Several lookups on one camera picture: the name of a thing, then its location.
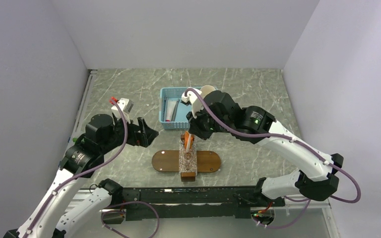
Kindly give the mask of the orange toothpaste tube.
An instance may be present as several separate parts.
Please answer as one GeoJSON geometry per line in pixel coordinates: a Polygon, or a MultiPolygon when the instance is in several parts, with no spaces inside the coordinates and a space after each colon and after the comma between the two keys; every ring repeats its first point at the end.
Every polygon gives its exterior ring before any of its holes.
{"type": "MultiPolygon", "coordinates": [[[[181,140],[183,142],[183,147],[186,149],[186,145],[187,145],[187,138],[188,136],[190,135],[191,133],[189,133],[188,131],[185,131],[184,134],[181,135],[181,140]]],[[[193,142],[194,142],[194,135],[192,135],[192,145],[193,145],[193,142]]]]}

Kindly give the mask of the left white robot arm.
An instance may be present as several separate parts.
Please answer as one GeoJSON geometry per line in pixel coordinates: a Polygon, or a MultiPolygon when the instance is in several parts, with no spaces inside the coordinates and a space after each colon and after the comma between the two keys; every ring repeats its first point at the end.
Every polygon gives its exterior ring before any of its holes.
{"type": "Polygon", "coordinates": [[[107,164],[104,156],[113,149],[126,145],[148,147],[159,135],[145,119],[138,123],[97,114],[86,125],[73,146],[65,153],[57,174],[45,196],[18,229],[5,233],[6,238],[66,238],[72,235],[91,215],[105,207],[117,208],[124,201],[123,187],[107,178],[102,180],[91,195],[68,213],[65,212],[73,197],[91,178],[94,171],[107,164]]]}

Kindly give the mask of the clear acrylic toothbrush holder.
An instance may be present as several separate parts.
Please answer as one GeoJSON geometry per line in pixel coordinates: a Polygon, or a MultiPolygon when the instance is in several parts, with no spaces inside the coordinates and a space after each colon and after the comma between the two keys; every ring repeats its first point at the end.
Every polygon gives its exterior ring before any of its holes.
{"type": "Polygon", "coordinates": [[[196,149],[194,145],[192,145],[190,155],[187,155],[181,138],[179,143],[179,175],[181,182],[194,182],[197,176],[196,149]]]}

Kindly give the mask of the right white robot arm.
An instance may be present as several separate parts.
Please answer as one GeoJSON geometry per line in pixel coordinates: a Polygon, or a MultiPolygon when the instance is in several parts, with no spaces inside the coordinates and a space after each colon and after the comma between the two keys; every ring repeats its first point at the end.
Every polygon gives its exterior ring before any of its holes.
{"type": "Polygon", "coordinates": [[[254,201],[267,205],[279,197],[301,194],[324,201],[338,188],[337,168],[344,158],[339,154],[322,153],[304,143],[286,129],[272,114],[258,106],[240,107],[232,97],[220,90],[207,94],[188,88],[181,101],[191,106],[187,114],[189,132],[207,140],[213,133],[227,133],[240,141],[258,144],[274,151],[297,167],[297,171],[276,178],[261,178],[253,193],[254,201]]]}

